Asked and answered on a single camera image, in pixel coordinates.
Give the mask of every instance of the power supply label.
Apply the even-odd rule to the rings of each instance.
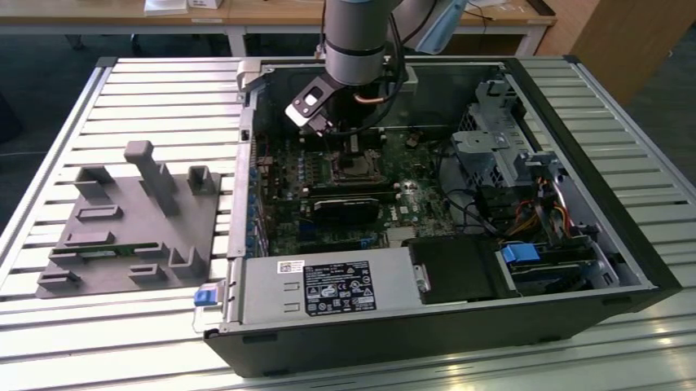
[[[368,261],[305,266],[305,311],[310,316],[374,311]]]

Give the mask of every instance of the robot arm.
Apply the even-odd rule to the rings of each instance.
[[[374,83],[385,74],[386,41],[394,41],[397,35],[402,38],[397,48],[404,45],[439,53],[460,24],[465,4],[467,0],[326,0],[326,74],[313,80],[286,108],[293,122],[321,134],[340,127],[360,128],[370,111],[360,105],[393,98],[362,97],[380,92]],[[402,73],[396,70],[394,94],[406,77]]]

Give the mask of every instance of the wooden table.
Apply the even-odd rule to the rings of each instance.
[[[231,25],[231,49],[246,55],[244,35],[248,33],[320,33],[324,0],[233,0],[227,24]],[[535,55],[555,16],[540,15],[527,0],[511,0],[499,7],[487,7],[483,14],[493,20],[465,14],[456,34],[524,36],[517,55]]]
[[[225,0],[218,10],[189,14],[143,14],[145,0],[0,0],[0,33],[6,34],[175,34],[223,33],[231,53],[246,56],[248,33],[320,33],[324,0]],[[556,18],[540,15],[525,0],[511,0],[483,13],[465,15],[457,34],[523,36],[519,55],[533,55]]]
[[[217,10],[146,16],[145,0],[0,0],[2,34],[227,34],[233,0]]]

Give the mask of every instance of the floor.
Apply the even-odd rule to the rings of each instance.
[[[252,37],[254,55],[310,55],[316,37]],[[0,92],[24,130],[0,143],[0,231],[15,211],[44,153],[102,56],[133,57],[127,36],[85,37],[74,51],[62,36],[0,36]],[[142,36],[142,56],[229,55],[225,37]],[[674,49],[644,90],[628,107],[644,131],[696,182],[696,28]]]

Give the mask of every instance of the slotted metal table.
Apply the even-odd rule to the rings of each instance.
[[[0,238],[0,389],[572,390],[695,385],[696,191],[583,65],[561,58],[523,63],[686,287],[648,310],[543,345],[244,379],[197,332],[195,288],[35,298],[38,276],[79,195],[71,184],[79,167],[105,164],[113,176],[138,174],[122,154],[137,139],[153,142],[155,159],[167,162],[173,174],[190,165],[207,165],[223,174],[210,279],[223,278],[241,137],[238,61],[119,59],[97,67]],[[529,126],[548,149],[532,121]],[[202,318],[213,323],[219,308]]]

